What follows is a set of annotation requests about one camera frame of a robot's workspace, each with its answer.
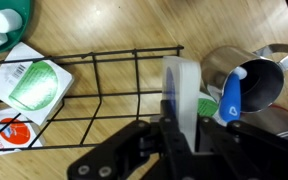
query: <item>barcode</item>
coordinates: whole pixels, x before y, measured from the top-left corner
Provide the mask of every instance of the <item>barcode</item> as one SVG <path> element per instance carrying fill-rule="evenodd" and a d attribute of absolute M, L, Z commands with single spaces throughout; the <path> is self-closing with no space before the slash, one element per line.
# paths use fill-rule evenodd
<path fill-rule="evenodd" d="M 16 79 L 20 78 L 24 71 L 25 71 L 25 66 L 23 66 L 23 65 L 20 64 L 20 65 L 16 68 L 16 70 L 14 71 L 13 77 L 15 77 Z"/>

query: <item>wooden table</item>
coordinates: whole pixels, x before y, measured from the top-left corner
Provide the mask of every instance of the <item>wooden table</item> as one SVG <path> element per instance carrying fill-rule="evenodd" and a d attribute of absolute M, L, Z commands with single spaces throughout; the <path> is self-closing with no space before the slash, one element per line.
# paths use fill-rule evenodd
<path fill-rule="evenodd" d="M 38 0 L 31 25 L 23 38 L 44 55 L 65 55 L 164 46 L 185 47 L 182 57 L 201 61 L 211 50 L 235 45 L 248 51 L 270 43 L 288 44 L 288 8 L 284 0 Z M 0 59 L 7 53 L 0 54 Z M 117 63 L 99 67 L 105 92 L 134 89 L 129 84 L 131 65 Z M 75 84 L 68 94 L 94 91 L 88 66 L 68 69 Z M 143 86 L 161 88 L 161 64 L 148 61 Z M 286 84 L 277 100 L 288 109 Z M 160 96 L 143 97 L 142 111 L 159 111 Z M 106 99 L 103 114 L 133 112 L 136 97 Z M 97 101 L 71 102 L 62 117 L 93 112 Z M 101 142 L 132 119 L 96 121 L 88 142 Z M 67 144 L 80 138 L 88 122 L 57 124 L 45 134 L 47 145 Z M 24 151 L 0 156 L 0 179 L 63 179 L 70 163 L 90 148 Z M 134 173 L 138 179 L 147 167 Z"/>

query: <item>cardboard box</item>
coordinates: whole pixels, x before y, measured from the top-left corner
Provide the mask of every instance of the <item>cardboard box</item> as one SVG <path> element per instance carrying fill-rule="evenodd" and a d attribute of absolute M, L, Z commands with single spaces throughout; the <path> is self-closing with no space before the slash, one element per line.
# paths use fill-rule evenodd
<path fill-rule="evenodd" d="M 34 49 L 19 43 L 6 61 L 41 57 Z M 0 100 L 42 125 L 73 81 L 70 73 L 50 60 L 2 64 Z"/>
<path fill-rule="evenodd" d="M 19 112 L 15 109 L 8 108 L 0 110 L 0 122 L 10 122 Z M 20 115 L 14 122 L 27 121 L 27 118 Z M 39 129 L 34 123 L 16 123 L 10 124 L 3 132 L 0 133 L 0 149 L 4 148 L 23 148 L 28 147 L 39 133 Z M 33 147 L 41 147 L 45 144 L 42 136 L 34 143 Z M 17 152 L 0 151 L 0 155 Z"/>

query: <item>screw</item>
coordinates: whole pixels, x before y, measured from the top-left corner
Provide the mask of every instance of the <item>screw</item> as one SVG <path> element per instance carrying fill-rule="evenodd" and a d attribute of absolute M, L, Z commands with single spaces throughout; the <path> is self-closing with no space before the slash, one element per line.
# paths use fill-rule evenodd
<path fill-rule="evenodd" d="M 210 119 L 204 118 L 203 121 L 206 122 L 206 123 L 208 123 L 208 122 L 210 122 Z"/>
<path fill-rule="evenodd" d="M 186 176 L 186 177 L 183 177 L 182 180 L 195 180 L 195 179 L 192 177 Z"/>
<path fill-rule="evenodd" d="M 241 127 L 241 124 L 240 123 L 234 123 L 233 126 L 239 128 L 239 127 Z"/>
<path fill-rule="evenodd" d="M 109 167 L 109 166 L 104 166 L 104 167 L 102 167 L 102 168 L 99 170 L 98 173 L 99 173 L 100 176 L 103 177 L 103 178 L 104 178 L 104 177 L 108 177 L 108 176 L 110 176 L 111 173 L 112 173 L 112 168 Z"/>
<path fill-rule="evenodd" d="M 239 135 L 234 136 L 234 140 L 235 140 L 236 143 L 240 143 L 241 142 L 241 139 L 240 139 Z"/>
<path fill-rule="evenodd" d="M 88 167 L 87 165 L 83 165 L 78 168 L 78 174 L 80 175 L 85 175 L 88 172 L 90 172 L 90 167 Z"/>
<path fill-rule="evenodd" d="M 139 124 L 138 124 L 138 127 L 144 127 L 145 126 L 145 123 L 143 123 L 143 122 L 140 122 Z"/>

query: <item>black wire rack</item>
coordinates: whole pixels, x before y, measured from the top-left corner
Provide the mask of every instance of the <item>black wire rack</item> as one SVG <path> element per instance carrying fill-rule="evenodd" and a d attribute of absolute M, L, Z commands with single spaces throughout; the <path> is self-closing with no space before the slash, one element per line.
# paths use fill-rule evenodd
<path fill-rule="evenodd" d="M 161 90 L 142 90 L 141 84 L 140 84 L 140 70 L 139 70 L 139 61 L 145 61 L 145 60 L 156 60 L 156 59 L 162 59 L 164 55 L 173 55 L 173 56 L 180 56 L 181 50 L 183 50 L 184 47 L 181 45 L 175 46 L 175 47 L 162 47 L 162 48 L 149 48 L 149 49 L 131 49 L 131 50 L 120 50 L 120 51 L 108 51 L 108 52 L 91 52 L 91 53 L 85 53 L 85 54 L 73 54 L 73 55 L 65 55 L 65 56 L 48 56 L 44 58 L 34 58 L 34 59 L 22 59 L 22 60 L 14 60 L 14 61 L 0 61 L 1 64 L 8 64 L 8 63 L 18 63 L 18 62 L 38 62 L 42 60 L 51 60 L 54 63 L 58 64 L 61 67 L 65 66 L 74 66 L 74 65 L 84 65 L 84 64 L 91 64 L 94 69 L 94 76 L 96 81 L 96 89 L 97 93 L 95 94 L 86 94 L 86 95 L 66 95 L 61 100 L 61 103 L 59 105 L 59 108 L 54 112 L 54 114 L 46 121 L 45 126 L 40 130 L 40 132 L 37 134 L 37 136 L 34 138 L 34 140 L 30 143 L 27 147 L 20 147 L 20 148 L 3 148 L 0 149 L 0 151 L 14 151 L 15 149 L 20 150 L 41 150 L 41 149 L 60 149 L 60 148 L 82 148 L 82 147 L 95 147 L 99 145 L 100 143 L 85 143 L 85 139 L 87 138 L 87 135 L 89 134 L 93 122 L 95 120 L 100 119 L 120 119 L 120 118 L 134 118 L 135 120 L 139 120 L 139 118 L 142 117 L 151 117 L 157 114 L 142 114 L 141 109 L 141 96 L 147 95 L 147 94 L 161 94 Z M 146 53 L 146 55 L 139 56 L 139 53 Z M 118 55 L 118 58 L 108 58 L 108 59 L 101 59 L 98 60 L 101 56 L 107 56 L 107 55 Z M 65 62 L 63 59 L 72 59 L 75 58 L 74 61 Z M 103 82 L 100 81 L 101 74 L 98 70 L 98 64 L 100 63 L 112 63 L 112 62 L 123 62 L 123 61 L 133 61 L 133 65 L 135 68 L 135 77 L 134 82 L 136 84 L 136 91 L 130 91 L 130 92 L 116 92 L 116 93 L 102 93 L 102 86 Z M 102 102 L 105 97 L 114 97 L 114 96 L 129 96 L 129 95 L 135 95 L 137 96 L 137 110 L 135 114 L 126 114 L 126 115 L 113 115 L 113 116 L 98 116 L 98 112 L 102 107 Z M 88 117 L 76 117 L 76 118 L 57 118 L 57 115 L 63 110 L 65 107 L 65 101 L 68 99 L 74 99 L 74 98 L 98 98 L 98 105 L 95 110 L 95 112 L 88 116 Z M 11 124 L 16 123 L 32 123 L 32 121 L 21 121 L 21 122 L 15 122 L 15 119 L 18 118 L 21 114 L 17 114 L 11 121 L 9 122 L 0 122 L 0 124 L 5 124 L 3 128 L 0 129 L 0 133 L 3 132 L 8 126 Z M 77 121 L 87 121 L 88 125 L 87 128 L 82 136 L 82 138 L 79 140 L 79 142 L 74 144 L 65 144 L 65 145 L 47 145 L 48 139 L 46 139 L 46 145 L 42 147 L 33 147 L 34 143 L 39 139 L 40 136 L 43 135 L 45 130 L 52 124 L 52 123 L 61 123 L 61 122 L 77 122 Z"/>

